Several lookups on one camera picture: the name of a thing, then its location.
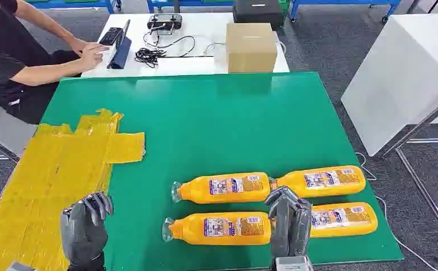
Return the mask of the person's right hand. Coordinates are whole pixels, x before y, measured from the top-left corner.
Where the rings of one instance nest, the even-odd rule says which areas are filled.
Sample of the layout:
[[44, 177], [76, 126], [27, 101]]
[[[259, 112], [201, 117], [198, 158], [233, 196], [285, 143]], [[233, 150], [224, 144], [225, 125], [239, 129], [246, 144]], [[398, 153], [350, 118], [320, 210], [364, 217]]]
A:
[[83, 53], [80, 58], [80, 71], [86, 72], [99, 65], [99, 63], [102, 62], [103, 59], [103, 52], [97, 52], [96, 50], [87, 50], [85, 53]]

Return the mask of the person's left hand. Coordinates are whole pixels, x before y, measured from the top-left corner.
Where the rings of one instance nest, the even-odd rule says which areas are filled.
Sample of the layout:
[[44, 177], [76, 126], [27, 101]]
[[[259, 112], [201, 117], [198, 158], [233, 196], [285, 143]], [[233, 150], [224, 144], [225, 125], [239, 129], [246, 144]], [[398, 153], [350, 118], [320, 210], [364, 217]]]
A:
[[86, 42], [84, 40], [75, 37], [72, 37], [69, 41], [67, 41], [67, 43], [70, 45], [73, 51], [79, 56], [82, 56], [82, 54], [85, 53], [87, 50], [96, 50], [97, 52], [103, 52], [109, 50], [109, 47], [107, 46], [94, 42]]

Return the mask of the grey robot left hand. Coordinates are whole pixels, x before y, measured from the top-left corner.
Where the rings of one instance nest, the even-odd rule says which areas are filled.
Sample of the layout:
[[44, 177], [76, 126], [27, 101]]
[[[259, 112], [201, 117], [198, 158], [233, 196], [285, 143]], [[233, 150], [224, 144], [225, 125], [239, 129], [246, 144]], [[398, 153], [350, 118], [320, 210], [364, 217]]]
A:
[[88, 194], [61, 212], [60, 234], [68, 270], [106, 270], [104, 221], [113, 213], [112, 200], [102, 191]]

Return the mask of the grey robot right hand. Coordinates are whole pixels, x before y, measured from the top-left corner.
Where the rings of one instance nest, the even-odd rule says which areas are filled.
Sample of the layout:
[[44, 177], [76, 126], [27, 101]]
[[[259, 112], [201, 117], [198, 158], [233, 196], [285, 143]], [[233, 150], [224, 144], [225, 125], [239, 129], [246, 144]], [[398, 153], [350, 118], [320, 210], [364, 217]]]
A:
[[312, 204], [287, 186], [273, 190], [264, 201], [268, 218], [275, 221], [272, 257], [305, 256], [311, 233]]

